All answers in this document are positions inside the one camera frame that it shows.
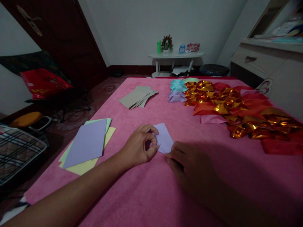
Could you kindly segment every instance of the finger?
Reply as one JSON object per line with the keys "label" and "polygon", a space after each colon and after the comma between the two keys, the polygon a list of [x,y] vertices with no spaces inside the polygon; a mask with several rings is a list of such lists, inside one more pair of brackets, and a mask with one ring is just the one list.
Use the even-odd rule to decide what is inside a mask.
{"label": "finger", "polygon": [[174,172],[175,176],[177,177],[177,181],[179,182],[179,184],[182,184],[184,182],[185,175],[178,163],[175,160],[169,158],[166,158],[166,161],[169,164],[171,170]]}
{"label": "finger", "polygon": [[183,154],[179,150],[172,150],[170,153],[166,153],[165,155],[166,155],[166,157],[168,157],[170,159],[175,159],[176,161],[181,163],[183,166],[186,165],[187,157],[185,156],[185,154]]}
{"label": "finger", "polygon": [[171,150],[178,150],[183,154],[188,154],[188,151],[190,150],[190,146],[187,145],[186,143],[175,141],[173,146],[171,147]]}
{"label": "finger", "polygon": [[143,128],[145,125],[140,125],[138,128],[137,128],[137,131],[140,131],[141,128]]}
{"label": "finger", "polygon": [[158,130],[152,125],[145,125],[142,128],[140,128],[139,131],[144,132],[144,133],[151,131],[151,132],[155,133],[156,135],[159,134]]}
{"label": "finger", "polygon": [[159,149],[159,146],[155,145],[146,151],[147,161],[151,160],[156,155],[158,149]]}
{"label": "finger", "polygon": [[144,141],[144,142],[146,142],[146,141],[148,141],[148,140],[151,140],[151,144],[152,144],[153,146],[157,145],[157,138],[155,137],[154,134],[145,133],[144,135],[145,135],[145,141]]}

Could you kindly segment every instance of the person's hand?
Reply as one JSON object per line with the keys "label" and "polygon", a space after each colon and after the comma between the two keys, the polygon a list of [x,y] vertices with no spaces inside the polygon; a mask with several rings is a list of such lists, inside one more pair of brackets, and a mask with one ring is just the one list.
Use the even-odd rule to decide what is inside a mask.
{"label": "person's hand", "polygon": [[211,159],[199,148],[176,141],[165,155],[181,188],[199,202],[219,186]]}
{"label": "person's hand", "polygon": [[[155,135],[158,135],[158,130],[152,125],[141,125],[136,129],[124,147],[119,151],[123,157],[123,162],[127,165],[127,168],[143,164],[151,160],[159,146],[157,145],[157,139]],[[151,141],[152,147],[146,150],[145,143]]]}

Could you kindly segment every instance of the door handle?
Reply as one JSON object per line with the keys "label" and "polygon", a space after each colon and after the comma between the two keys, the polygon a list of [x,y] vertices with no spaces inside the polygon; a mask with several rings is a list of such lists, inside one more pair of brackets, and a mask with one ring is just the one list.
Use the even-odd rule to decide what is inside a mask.
{"label": "door handle", "polygon": [[22,9],[19,5],[17,5],[17,9],[18,11],[21,13],[21,15],[26,19],[26,21],[28,22],[28,24],[32,27],[32,29],[39,35],[42,37],[42,32],[40,31],[40,29],[37,27],[37,25],[33,22],[34,20],[40,20],[42,21],[42,19],[40,17],[34,17],[31,18],[27,12]]}
{"label": "door handle", "polygon": [[246,56],[246,58],[245,58],[245,63],[253,62],[253,61],[255,61],[255,60],[257,60],[256,57]]}

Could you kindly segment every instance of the red bag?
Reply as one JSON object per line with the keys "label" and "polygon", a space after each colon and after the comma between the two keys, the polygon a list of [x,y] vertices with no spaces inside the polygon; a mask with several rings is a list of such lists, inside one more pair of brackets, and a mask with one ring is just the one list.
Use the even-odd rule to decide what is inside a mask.
{"label": "red bag", "polygon": [[73,87],[44,68],[21,72],[20,75],[29,91],[33,94],[33,99],[50,98]]}

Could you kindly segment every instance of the drawer handle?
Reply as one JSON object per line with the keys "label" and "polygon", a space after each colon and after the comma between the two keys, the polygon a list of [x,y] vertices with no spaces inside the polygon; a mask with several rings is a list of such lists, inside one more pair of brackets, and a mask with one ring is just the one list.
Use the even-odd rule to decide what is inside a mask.
{"label": "drawer handle", "polygon": [[257,58],[247,56],[247,57],[245,58],[245,63],[253,62],[253,61],[255,61],[255,60],[257,60]]}

